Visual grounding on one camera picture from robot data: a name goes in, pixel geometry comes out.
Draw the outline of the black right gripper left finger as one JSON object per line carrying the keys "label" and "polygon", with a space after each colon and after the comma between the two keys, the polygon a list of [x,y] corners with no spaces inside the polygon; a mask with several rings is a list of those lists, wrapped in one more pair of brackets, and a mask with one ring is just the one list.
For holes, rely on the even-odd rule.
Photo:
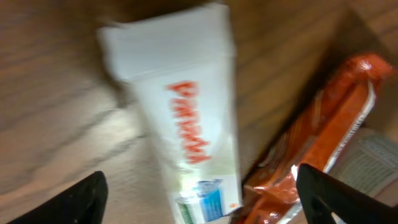
{"label": "black right gripper left finger", "polygon": [[7,224],[101,224],[107,199],[106,177],[96,171]]}

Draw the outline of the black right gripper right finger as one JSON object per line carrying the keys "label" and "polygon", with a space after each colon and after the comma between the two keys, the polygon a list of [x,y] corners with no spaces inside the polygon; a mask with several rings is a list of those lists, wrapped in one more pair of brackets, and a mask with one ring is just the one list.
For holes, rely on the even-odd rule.
{"label": "black right gripper right finger", "polygon": [[397,223],[397,207],[390,207],[328,174],[301,164],[297,192],[309,224],[336,224],[336,214],[345,223]]}

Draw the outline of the orange snack bar wrapper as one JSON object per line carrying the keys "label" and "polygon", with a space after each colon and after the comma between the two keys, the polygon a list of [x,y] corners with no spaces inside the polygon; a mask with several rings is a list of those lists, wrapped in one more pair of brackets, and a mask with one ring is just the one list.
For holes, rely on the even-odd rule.
{"label": "orange snack bar wrapper", "polygon": [[376,54],[342,63],[249,176],[240,223],[282,223],[296,216],[302,209],[296,188],[299,165],[328,172],[393,71]]}

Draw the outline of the green lid white jar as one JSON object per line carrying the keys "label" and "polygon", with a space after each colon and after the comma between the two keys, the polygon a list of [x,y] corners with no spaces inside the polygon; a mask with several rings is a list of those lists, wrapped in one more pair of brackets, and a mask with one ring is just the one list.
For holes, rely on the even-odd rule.
{"label": "green lid white jar", "polygon": [[361,128],[348,141],[328,174],[375,197],[397,182],[397,143],[372,129]]}

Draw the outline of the white Panadol medicine box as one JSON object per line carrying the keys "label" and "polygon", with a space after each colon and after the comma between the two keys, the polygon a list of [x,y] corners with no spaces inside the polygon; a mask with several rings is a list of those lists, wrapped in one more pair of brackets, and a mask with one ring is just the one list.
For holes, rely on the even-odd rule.
{"label": "white Panadol medicine box", "polygon": [[228,6],[210,2],[97,31],[108,72],[137,100],[174,219],[242,205]]}

